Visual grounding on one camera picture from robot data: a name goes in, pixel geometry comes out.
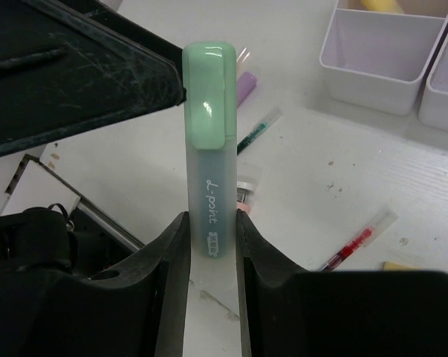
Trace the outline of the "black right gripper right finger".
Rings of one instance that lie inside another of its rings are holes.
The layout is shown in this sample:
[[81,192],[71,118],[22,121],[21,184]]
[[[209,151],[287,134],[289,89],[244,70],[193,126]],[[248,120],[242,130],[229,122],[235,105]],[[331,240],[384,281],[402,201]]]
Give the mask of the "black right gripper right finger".
[[303,269],[236,214],[243,356],[448,356],[448,274]]

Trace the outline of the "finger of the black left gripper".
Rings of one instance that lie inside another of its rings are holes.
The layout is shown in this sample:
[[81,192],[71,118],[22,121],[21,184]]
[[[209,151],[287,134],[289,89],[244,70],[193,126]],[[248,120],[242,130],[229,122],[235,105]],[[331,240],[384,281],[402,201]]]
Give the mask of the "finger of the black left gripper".
[[182,104],[181,55],[100,1],[0,1],[0,158]]

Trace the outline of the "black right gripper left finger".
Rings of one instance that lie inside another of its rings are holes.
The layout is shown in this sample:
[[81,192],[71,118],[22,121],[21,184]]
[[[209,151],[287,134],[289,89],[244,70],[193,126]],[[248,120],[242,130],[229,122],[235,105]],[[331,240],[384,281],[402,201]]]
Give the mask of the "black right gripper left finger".
[[91,277],[0,271],[0,356],[181,356],[189,215]]

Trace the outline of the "green highlighter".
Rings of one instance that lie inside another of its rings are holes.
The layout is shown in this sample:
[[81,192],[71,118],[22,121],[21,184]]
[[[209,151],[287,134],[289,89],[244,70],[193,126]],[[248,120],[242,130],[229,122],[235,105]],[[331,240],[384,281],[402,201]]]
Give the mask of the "green highlighter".
[[183,79],[192,280],[207,291],[228,290],[236,275],[235,48],[219,41],[186,46]]

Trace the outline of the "purple highlighter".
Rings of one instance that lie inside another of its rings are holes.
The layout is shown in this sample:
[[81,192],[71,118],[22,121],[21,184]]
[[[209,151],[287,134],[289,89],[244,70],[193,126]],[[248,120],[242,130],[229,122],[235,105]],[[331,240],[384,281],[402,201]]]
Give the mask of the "purple highlighter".
[[237,79],[237,106],[240,106],[257,85],[257,78],[249,71],[245,71]]

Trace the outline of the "yellow highlighter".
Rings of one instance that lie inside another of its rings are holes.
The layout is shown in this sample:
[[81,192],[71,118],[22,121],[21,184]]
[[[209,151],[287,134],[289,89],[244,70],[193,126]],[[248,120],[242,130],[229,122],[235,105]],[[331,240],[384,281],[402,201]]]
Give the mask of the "yellow highlighter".
[[360,2],[369,11],[380,13],[404,13],[397,0],[361,0]]

